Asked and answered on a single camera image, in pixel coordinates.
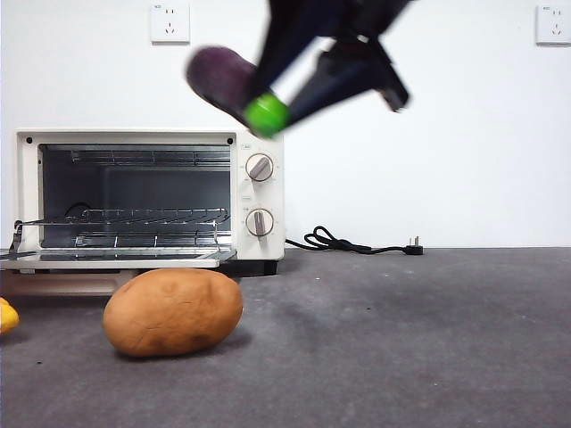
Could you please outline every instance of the oven knob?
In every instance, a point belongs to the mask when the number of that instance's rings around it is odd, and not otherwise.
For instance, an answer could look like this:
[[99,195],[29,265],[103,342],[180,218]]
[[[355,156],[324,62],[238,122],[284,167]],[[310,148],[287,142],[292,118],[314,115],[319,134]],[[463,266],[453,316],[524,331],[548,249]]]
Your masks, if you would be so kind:
[[252,235],[264,236],[274,227],[274,218],[266,210],[254,210],[248,214],[246,226]]
[[256,153],[246,162],[246,172],[254,181],[264,181],[271,177],[274,165],[269,156]]

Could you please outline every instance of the brown potato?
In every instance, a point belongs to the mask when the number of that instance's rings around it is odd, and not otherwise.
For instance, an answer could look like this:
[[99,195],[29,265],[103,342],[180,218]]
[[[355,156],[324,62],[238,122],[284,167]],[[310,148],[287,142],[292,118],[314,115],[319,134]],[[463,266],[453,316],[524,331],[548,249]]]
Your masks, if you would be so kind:
[[156,269],[117,290],[103,312],[109,342],[132,357],[177,355],[215,345],[242,316],[242,293],[206,269]]

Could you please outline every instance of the gray carpet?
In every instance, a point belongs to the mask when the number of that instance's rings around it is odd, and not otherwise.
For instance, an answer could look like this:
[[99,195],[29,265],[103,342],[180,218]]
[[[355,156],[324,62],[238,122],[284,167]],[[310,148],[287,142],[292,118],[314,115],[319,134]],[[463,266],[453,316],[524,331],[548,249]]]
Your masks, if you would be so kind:
[[131,360],[105,299],[12,299],[2,427],[569,427],[571,249],[288,251],[220,346]]

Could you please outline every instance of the yellow fruit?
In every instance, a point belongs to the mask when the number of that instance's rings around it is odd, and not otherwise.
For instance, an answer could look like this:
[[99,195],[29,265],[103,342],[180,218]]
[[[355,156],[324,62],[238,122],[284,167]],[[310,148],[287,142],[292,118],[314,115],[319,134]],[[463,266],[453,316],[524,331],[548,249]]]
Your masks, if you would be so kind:
[[8,333],[20,322],[18,312],[0,297],[0,334]]

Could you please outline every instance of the black cable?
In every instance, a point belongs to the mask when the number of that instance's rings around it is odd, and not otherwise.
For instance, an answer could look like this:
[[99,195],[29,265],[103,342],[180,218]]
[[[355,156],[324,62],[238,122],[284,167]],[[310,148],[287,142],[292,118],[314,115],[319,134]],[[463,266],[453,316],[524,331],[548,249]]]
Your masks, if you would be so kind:
[[[318,232],[323,232],[327,237],[324,235],[320,235]],[[355,243],[351,243],[346,239],[337,239],[331,233],[325,229],[323,226],[316,226],[313,229],[313,233],[306,234],[303,239],[308,245],[303,243],[297,243],[296,241],[292,241],[291,239],[286,239],[287,243],[290,243],[296,247],[303,248],[304,250],[311,250],[311,251],[326,251],[326,250],[340,250],[340,251],[354,251],[359,254],[379,254],[381,252],[387,251],[402,251],[405,254],[419,256],[423,254],[423,247],[418,245],[418,241],[415,242],[414,245],[407,245],[406,247],[384,247],[384,248],[375,248],[368,247],[367,245],[357,245]]]

